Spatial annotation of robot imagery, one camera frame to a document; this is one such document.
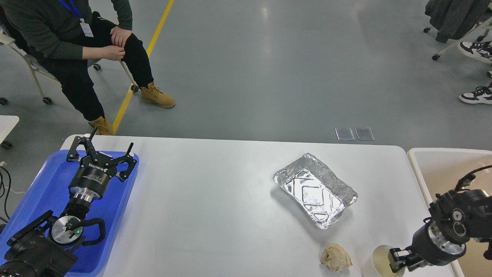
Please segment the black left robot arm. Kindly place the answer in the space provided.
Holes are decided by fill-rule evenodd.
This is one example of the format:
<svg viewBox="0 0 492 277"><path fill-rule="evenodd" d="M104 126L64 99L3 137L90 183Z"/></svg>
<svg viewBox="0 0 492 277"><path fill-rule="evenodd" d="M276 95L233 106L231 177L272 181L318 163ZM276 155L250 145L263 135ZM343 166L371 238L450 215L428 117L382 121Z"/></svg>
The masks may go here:
<svg viewBox="0 0 492 277"><path fill-rule="evenodd" d="M138 171L94 133L52 154L1 232L2 277L95 277L105 266Z"/></svg>

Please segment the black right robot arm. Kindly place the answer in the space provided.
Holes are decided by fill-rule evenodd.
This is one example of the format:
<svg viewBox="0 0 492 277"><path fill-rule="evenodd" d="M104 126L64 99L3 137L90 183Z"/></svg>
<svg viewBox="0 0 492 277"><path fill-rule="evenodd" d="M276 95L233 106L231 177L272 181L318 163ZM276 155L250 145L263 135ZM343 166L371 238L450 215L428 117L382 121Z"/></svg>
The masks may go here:
<svg viewBox="0 0 492 277"><path fill-rule="evenodd" d="M436 200L429 204L430 216L414 233L411 245L389 250L393 273L448 265L464 256L470 239L491 242L492 198L484 190L468 188L477 172L490 168L474 169L459 179L454 189L436 194Z"/></svg>

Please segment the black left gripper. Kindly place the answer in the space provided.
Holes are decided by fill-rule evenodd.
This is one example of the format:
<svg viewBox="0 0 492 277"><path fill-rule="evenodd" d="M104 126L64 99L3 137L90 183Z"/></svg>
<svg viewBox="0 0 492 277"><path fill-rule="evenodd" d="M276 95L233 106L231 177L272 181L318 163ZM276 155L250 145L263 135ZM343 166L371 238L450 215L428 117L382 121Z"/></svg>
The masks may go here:
<svg viewBox="0 0 492 277"><path fill-rule="evenodd" d="M83 137L76 136L68 150L66 161L80 161L80 166L69 184L69 195L81 200L100 200L109 186L110 180L115 176L120 181L126 181L130 177L137 160L134 159L131 142L123 156L113 159L111 156L98 157L97 151L93 146L92 139L97 132L97 127L93 128L90 134ZM77 151L79 146L83 146L87 157L81 158ZM127 164L126 170L117 171L117 166Z"/></svg>

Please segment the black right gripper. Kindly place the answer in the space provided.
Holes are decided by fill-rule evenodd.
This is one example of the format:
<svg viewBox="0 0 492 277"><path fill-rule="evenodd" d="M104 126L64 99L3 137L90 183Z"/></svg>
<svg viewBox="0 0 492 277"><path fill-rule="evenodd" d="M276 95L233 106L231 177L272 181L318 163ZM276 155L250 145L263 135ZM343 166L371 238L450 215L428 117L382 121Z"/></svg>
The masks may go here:
<svg viewBox="0 0 492 277"><path fill-rule="evenodd" d="M406 249L390 248L388 260L393 273L404 269L411 272L423 267L424 263L434 266L448 265L464 254L466 245L448 241L433 222L419 228L412 237L411 245Z"/></svg>

